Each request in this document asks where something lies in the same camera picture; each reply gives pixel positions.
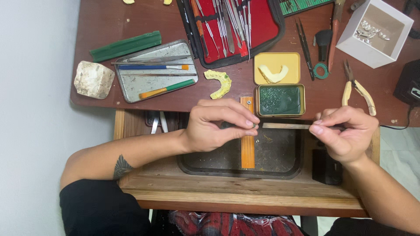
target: yellow tin lid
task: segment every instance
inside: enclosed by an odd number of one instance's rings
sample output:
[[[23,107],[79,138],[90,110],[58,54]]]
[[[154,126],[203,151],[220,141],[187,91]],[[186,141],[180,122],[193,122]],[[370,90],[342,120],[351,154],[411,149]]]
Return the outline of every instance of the yellow tin lid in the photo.
[[[289,68],[287,75],[275,84],[297,84],[300,81],[300,55],[297,52],[262,52],[254,57],[254,81],[256,84],[268,84],[260,65],[266,65],[271,73],[280,73],[281,65]]]

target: white container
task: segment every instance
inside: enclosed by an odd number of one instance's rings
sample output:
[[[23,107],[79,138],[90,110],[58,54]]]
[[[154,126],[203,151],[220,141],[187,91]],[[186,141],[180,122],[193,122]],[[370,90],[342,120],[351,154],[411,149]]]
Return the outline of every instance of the white container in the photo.
[[[358,39],[354,34],[363,20],[381,29],[380,32],[390,40],[383,40],[377,34],[370,39],[372,44],[368,45]],[[368,0],[354,11],[336,47],[364,64],[377,68],[397,60],[413,22],[381,0]]]

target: beige-handled pliers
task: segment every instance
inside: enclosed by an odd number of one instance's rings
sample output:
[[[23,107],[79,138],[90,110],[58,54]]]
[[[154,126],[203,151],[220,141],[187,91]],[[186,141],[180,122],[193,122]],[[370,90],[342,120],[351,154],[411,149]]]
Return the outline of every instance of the beige-handled pliers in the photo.
[[[344,93],[343,93],[343,98],[341,100],[341,105],[342,106],[348,105],[347,102],[349,101],[350,93],[352,92],[352,87],[354,87],[356,91],[365,98],[369,107],[369,114],[371,116],[375,116],[376,108],[375,108],[375,104],[373,103],[373,99],[370,96],[370,94],[365,90],[365,88],[363,88],[363,86],[359,84],[357,80],[354,79],[353,71],[350,68],[349,62],[347,60],[344,62],[344,71],[346,72],[347,83],[346,83],[346,86],[344,87]]]

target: tool roll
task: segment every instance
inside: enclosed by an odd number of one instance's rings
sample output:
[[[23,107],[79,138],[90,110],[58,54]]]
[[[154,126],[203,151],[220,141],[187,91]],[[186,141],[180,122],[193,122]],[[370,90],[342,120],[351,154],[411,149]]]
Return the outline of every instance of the tool roll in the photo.
[[[199,58],[203,67],[207,69],[214,69],[223,66],[229,66],[252,58],[260,52],[263,52],[278,42],[284,35],[286,26],[284,22],[284,16],[280,8],[279,0],[238,0],[239,7],[236,5],[233,10],[239,13],[242,11],[242,6],[250,4],[251,12],[251,48],[248,50],[242,46],[242,49],[238,47],[234,29],[232,25],[227,27],[230,28],[233,36],[233,45],[235,47],[234,53],[229,51],[228,45],[225,45],[227,50],[227,56],[223,54],[222,39],[219,34],[218,21],[219,14],[215,13],[212,0],[199,0],[202,8],[203,16],[194,17],[191,2],[195,0],[177,0],[178,8],[181,13],[181,18],[184,23],[185,31],[191,45],[194,58]],[[229,18],[228,14],[222,14],[222,17]],[[199,30],[197,27],[197,21],[201,21],[204,32],[204,40],[208,49],[208,57],[205,57],[203,45],[200,39]],[[210,33],[205,25],[207,21],[210,30],[213,33],[213,43]]]

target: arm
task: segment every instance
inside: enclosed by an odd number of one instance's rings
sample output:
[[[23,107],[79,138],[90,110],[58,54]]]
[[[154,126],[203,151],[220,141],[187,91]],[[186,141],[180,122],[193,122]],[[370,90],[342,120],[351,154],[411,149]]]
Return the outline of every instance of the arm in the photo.
[[[348,106],[327,109],[318,113],[316,119],[309,131],[349,171],[372,219],[420,234],[420,202],[365,153],[378,128],[378,120]],[[328,128],[341,123],[348,129],[340,132]]]
[[[227,121],[237,126],[220,130],[211,121]],[[253,128],[253,123],[259,122],[234,100],[200,100],[191,110],[187,129],[115,140],[72,154],[60,186],[63,189],[80,179],[119,179],[134,168],[160,158],[208,152],[232,139],[257,135],[258,126]]]

